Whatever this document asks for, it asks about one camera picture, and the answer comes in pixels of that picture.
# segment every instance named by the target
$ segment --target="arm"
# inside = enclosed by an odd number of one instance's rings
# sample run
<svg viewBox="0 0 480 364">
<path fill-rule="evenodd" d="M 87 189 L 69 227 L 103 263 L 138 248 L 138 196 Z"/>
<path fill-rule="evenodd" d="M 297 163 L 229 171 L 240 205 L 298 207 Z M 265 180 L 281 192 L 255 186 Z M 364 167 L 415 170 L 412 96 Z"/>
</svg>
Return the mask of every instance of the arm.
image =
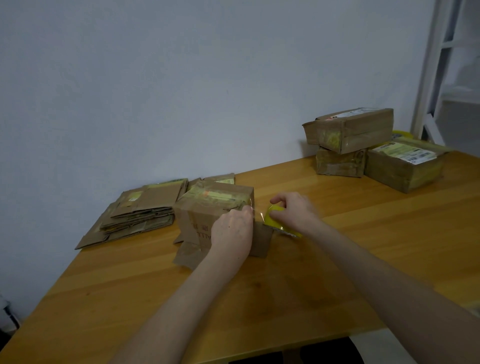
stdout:
<svg viewBox="0 0 480 364">
<path fill-rule="evenodd" d="M 480 319 L 323 223 L 308 198 L 270 202 L 286 207 L 270 216 L 322 248 L 419 364 L 480 363 Z"/>
<path fill-rule="evenodd" d="M 222 215 L 205 259 L 110 363 L 179 363 L 198 322 L 247 258 L 252 234 L 250 206 Z"/>
</svg>

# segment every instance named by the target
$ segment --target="tabletop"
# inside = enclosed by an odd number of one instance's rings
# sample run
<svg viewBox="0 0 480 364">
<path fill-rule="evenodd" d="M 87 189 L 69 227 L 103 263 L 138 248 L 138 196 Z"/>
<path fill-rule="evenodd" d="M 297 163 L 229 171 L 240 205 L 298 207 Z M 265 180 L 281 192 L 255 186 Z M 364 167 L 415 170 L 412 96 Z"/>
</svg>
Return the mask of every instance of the tabletop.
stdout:
<svg viewBox="0 0 480 364">
<path fill-rule="evenodd" d="M 450 153 L 443 178 L 409 194 L 314 167 L 314 157 L 298 159 L 240 173 L 236 184 L 255 188 L 257 218 L 277 192 L 299 191 L 374 255 L 463 306 L 480 304 L 480 159 Z M 178 233 L 174 224 L 83 249 L 0 362 L 108 362 L 190 274 L 172 263 Z M 382 326 L 316 246 L 274 234 L 268 257 L 248 257 L 212 304 L 183 362 L 224 362 Z"/>
</svg>

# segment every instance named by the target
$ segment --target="forearm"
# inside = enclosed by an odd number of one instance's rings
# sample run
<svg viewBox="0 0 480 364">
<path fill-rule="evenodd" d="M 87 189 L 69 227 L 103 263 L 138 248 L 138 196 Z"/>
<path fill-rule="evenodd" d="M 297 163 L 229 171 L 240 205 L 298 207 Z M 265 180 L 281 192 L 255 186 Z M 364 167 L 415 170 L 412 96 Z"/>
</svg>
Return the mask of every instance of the forearm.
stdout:
<svg viewBox="0 0 480 364">
<path fill-rule="evenodd" d="M 233 274 L 219 272 L 209 253 L 111 363 L 179 363 L 198 322 Z"/>
<path fill-rule="evenodd" d="M 307 233 L 419 363 L 480 362 L 480 320 L 321 222 Z"/>
</svg>

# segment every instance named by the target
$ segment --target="hand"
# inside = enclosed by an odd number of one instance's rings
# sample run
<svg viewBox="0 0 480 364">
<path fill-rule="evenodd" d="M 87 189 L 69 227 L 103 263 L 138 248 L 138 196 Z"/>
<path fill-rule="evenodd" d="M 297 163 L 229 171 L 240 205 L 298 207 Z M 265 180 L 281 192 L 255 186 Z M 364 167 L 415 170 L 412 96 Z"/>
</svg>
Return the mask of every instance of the hand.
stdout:
<svg viewBox="0 0 480 364">
<path fill-rule="evenodd" d="M 212 226 L 212 248 L 207 258 L 214 259 L 223 273 L 232 278 L 240 269 L 252 247 L 253 210 L 244 206 L 242 211 L 230 210 Z"/>
<path fill-rule="evenodd" d="M 270 199 L 271 204 L 279 202 L 285 210 L 270 211 L 270 217 L 303 235 L 308 235 L 312 225 L 320 222 L 317 211 L 307 196 L 298 192 L 280 192 Z"/>
</svg>

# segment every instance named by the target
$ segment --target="yellow tape dispenser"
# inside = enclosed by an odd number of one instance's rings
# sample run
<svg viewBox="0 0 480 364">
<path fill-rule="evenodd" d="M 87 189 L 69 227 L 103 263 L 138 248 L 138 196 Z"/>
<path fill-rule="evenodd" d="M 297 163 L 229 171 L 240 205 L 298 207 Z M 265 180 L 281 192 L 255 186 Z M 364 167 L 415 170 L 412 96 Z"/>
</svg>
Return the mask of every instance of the yellow tape dispenser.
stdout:
<svg viewBox="0 0 480 364">
<path fill-rule="evenodd" d="M 300 234 L 299 232 L 296 232 L 290 228 L 287 228 L 286 226 L 282 226 L 282 224 L 280 224 L 278 221 L 275 221 L 273 220 L 271 217 L 270 217 L 270 211 L 272 210 L 276 210 L 276 211 L 282 211 L 282 210 L 285 210 L 284 207 L 280 206 L 280 205 L 271 205 L 267 212 L 264 214 L 261 214 L 262 215 L 262 218 L 264 219 L 264 225 L 267 225 L 267 226 L 270 226 L 272 229 L 282 233 L 282 234 L 286 234 L 286 235 L 290 235 L 290 236 L 293 236 L 295 238 L 301 238 L 302 237 L 302 234 Z"/>
</svg>

